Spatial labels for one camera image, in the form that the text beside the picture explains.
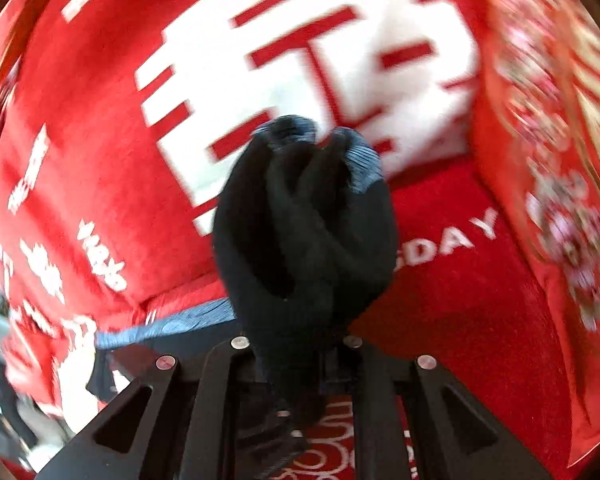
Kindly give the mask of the red embroidered pillow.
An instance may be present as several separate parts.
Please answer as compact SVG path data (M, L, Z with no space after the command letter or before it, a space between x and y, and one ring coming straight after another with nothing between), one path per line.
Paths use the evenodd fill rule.
M544 289L577 464L600 446L600 3L486 3L471 148Z

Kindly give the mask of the red blanket with white characters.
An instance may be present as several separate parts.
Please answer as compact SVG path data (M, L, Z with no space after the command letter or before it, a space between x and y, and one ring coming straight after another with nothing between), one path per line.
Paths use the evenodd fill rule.
M547 479L600 478L600 446L570 463L556 326L471 148L487 10L486 0L9 0L9 385L73 439L132 382L97 363L99 339L124 341L225 296L212 249L222 189L257 128L298 116L318 144L338 128L362 136L396 220L392 279L345 337L402 361L433 356ZM351 397L329 385L336 350L306 452L267 479L359 479Z

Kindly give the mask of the black pants with blue trim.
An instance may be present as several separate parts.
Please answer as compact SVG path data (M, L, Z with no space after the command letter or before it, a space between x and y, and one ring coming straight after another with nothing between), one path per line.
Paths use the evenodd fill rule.
M266 479L306 452L328 358L392 279L398 233L377 153L348 128L318 144L309 119L262 125L222 189L212 249L223 298L99 339L96 361L133 381L164 354L189 361L246 337L251 358L232 362L233 479Z

